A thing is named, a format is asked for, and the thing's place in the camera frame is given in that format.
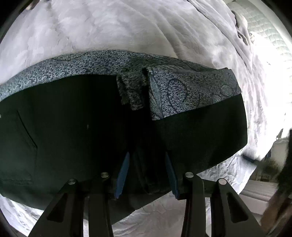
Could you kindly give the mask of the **dark pants with patterned band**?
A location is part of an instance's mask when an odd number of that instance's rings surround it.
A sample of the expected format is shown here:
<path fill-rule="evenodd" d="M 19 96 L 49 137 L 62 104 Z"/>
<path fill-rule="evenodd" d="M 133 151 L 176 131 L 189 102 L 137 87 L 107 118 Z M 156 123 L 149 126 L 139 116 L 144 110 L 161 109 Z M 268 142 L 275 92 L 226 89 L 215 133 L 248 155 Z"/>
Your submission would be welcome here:
<path fill-rule="evenodd" d="M 238 81 L 168 56 L 67 54 L 1 85 L 1 195 L 45 209 L 71 178 L 110 180 L 111 222 L 247 144 Z"/>

